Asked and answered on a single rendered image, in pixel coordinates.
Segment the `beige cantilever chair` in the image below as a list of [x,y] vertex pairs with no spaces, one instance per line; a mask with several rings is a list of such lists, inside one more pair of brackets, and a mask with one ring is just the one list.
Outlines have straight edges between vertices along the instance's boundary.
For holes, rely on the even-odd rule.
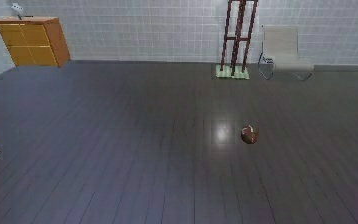
[[259,74],[270,80],[275,73],[291,73],[299,81],[308,80],[314,72],[314,63],[298,52],[298,28],[294,25],[263,25]]

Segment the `small white desk lamp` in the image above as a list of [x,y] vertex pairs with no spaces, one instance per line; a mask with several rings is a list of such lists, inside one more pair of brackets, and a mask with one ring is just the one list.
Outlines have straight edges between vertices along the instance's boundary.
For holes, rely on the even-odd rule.
[[11,5],[11,9],[14,11],[14,15],[21,20],[23,17],[26,17],[27,15],[24,12],[24,8],[20,6],[18,3],[13,3]]

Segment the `brown and white ball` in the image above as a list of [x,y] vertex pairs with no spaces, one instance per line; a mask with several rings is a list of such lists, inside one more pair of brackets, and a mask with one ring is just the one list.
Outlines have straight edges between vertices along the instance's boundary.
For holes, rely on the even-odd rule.
[[241,130],[241,139],[246,144],[255,144],[258,140],[259,131],[252,125],[246,125]]

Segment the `dark red ladder shelf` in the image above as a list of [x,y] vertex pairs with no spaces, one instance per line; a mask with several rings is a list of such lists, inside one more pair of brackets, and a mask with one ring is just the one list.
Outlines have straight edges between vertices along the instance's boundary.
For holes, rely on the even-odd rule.
[[[239,5],[238,5],[238,15],[237,15],[235,34],[233,36],[230,36],[229,35],[229,25],[230,25],[233,2],[238,2]],[[242,37],[242,28],[243,28],[243,22],[244,22],[244,16],[245,16],[245,9],[246,9],[246,5],[248,2],[252,2],[253,6],[252,6],[247,35],[245,37]],[[244,50],[244,57],[243,57],[242,65],[240,67],[240,72],[242,74],[247,73],[246,66],[247,66],[248,51],[249,51],[249,47],[250,47],[250,43],[251,43],[258,2],[259,2],[259,0],[228,0],[227,1],[227,11],[226,11],[226,19],[225,19],[224,35],[223,35],[223,45],[222,45],[219,71],[220,72],[224,71],[224,65],[225,65],[226,53],[227,53],[227,43],[229,41],[232,41],[233,48],[232,48],[230,74],[229,74],[229,77],[231,77],[231,78],[236,77],[235,72],[236,72],[236,68],[237,68],[237,59],[238,59],[239,47],[240,47],[241,42],[245,43],[245,50]]]

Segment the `orange wooden chest of drawers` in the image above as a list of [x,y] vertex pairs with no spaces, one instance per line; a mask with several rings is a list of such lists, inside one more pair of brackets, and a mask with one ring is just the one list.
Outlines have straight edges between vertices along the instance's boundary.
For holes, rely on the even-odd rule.
[[58,17],[0,17],[0,36],[16,67],[62,67],[71,59]]

